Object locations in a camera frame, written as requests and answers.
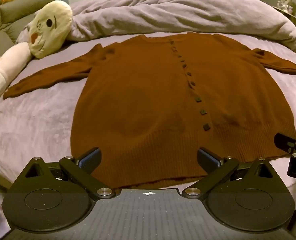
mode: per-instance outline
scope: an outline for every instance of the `brown cardigan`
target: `brown cardigan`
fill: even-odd
[[[88,77],[72,155],[100,147],[93,176],[110,187],[166,187],[206,174],[199,147],[242,162],[285,155],[274,135],[296,137],[293,115],[265,68],[296,75],[294,63],[222,35],[141,35],[41,70],[4,98]]]

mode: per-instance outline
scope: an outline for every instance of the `ribbed hem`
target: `ribbed hem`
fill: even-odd
[[[293,122],[285,121],[282,127],[272,123],[245,123],[241,126],[221,124],[215,126],[215,132],[221,139],[224,149],[240,162],[253,162],[258,157],[276,159],[287,155],[274,144],[277,133],[296,138]]]
[[[157,131],[137,138],[131,146],[125,139],[125,144],[118,147],[113,143],[101,147],[102,163],[93,175],[113,188],[138,188],[142,184],[156,188],[187,183],[191,178],[207,174],[197,162],[199,147],[206,147],[221,157],[233,156],[240,162],[253,162],[258,157],[277,158],[286,154],[274,145],[278,132],[296,136],[291,122],[284,122],[280,129],[273,124],[248,123],[243,127],[218,125],[209,131]],[[111,164],[110,158],[106,161],[105,152],[114,152],[115,163]],[[118,168],[111,170],[109,165]]]

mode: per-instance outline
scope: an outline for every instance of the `decorative items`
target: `decorative items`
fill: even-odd
[[[278,1],[277,8],[283,10],[286,13],[292,14],[293,7],[290,6],[292,0],[281,0]]]

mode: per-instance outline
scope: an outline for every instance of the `plush toy nose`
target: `plush toy nose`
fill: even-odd
[[[32,34],[32,36],[31,36],[31,43],[32,43],[32,44],[35,43],[37,37],[38,37],[38,33],[34,33],[34,34]]]

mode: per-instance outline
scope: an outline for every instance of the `metal screw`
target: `metal screw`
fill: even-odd
[[[97,190],[97,194],[101,195],[101,196],[108,196],[112,193],[112,189],[107,188],[107,187],[103,187],[100,188],[99,190]]]
[[[189,187],[185,189],[186,194],[190,196],[196,196],[200,194],[200,189],[195,188],[195,187]]]

